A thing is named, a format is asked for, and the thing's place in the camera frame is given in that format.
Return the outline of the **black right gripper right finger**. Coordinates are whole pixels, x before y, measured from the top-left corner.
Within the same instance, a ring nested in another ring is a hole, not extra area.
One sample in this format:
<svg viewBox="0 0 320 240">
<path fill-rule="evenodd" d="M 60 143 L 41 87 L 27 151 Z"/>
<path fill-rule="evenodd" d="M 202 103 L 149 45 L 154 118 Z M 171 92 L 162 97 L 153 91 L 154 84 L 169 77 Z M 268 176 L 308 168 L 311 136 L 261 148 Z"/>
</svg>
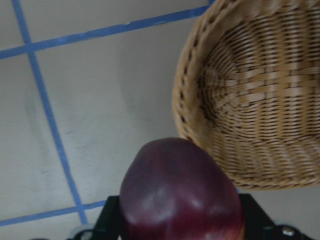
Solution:
<svg viewBox="0 0 320 240">
<path fill-rule="evenodd" d="M 309 240 L 310 237 L 297 228 L 275 224 L 248 193 L 239 194 L 244 215 L 244 238 L 246 240 Z"/>
</svg>

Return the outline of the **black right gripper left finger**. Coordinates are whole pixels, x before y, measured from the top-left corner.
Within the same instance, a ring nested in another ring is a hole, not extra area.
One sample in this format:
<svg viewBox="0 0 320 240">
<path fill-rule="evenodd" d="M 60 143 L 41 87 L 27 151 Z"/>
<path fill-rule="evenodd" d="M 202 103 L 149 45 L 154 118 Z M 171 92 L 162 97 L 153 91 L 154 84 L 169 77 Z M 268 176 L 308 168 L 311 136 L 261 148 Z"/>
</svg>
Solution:
<svg viewBox="0 0 320 240">
<path fill-rule="evenodd" d="M 119 196 L 109 196 L 93 227 L 86 227 L 72 234 L 73 240 L 122 240 L 123 219 L 120 213 Z"/>
</svg>

